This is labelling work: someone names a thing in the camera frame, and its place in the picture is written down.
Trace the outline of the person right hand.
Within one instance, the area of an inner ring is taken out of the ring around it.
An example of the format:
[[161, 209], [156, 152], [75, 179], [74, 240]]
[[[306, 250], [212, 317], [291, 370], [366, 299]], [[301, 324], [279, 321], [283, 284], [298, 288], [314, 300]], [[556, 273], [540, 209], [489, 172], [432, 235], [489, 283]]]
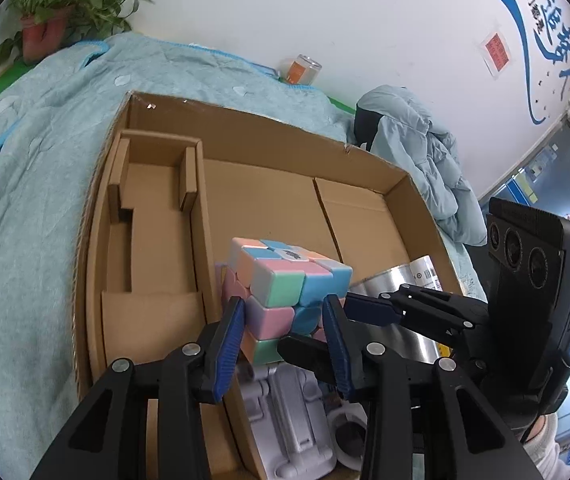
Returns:
[[560, 457], [560, 446], [555, 440], [558, 430], [558, 415], [541, 415], [524, 444], [528, 456], [546, 480], [570, 479], [570, 466]]

